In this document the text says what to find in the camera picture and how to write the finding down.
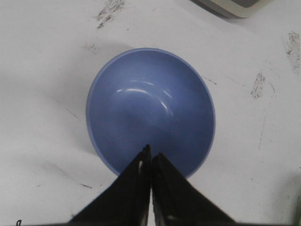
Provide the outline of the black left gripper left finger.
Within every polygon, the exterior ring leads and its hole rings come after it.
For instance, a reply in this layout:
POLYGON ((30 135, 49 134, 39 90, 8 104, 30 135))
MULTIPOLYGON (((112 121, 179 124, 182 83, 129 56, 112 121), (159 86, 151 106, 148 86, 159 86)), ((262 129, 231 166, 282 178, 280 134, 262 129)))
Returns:
POLYGON ((147 223, 151 192, 151 147, 146 145, 101 195, 70 223, 147 223))

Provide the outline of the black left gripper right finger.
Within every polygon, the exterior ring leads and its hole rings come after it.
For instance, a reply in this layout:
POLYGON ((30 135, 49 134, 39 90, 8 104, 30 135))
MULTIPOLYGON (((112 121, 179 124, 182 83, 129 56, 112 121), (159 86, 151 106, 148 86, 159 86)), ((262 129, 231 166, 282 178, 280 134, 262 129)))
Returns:
POLYGON ((152 195, 156 223, 235 223, 162 153, 152 160, 152 195))

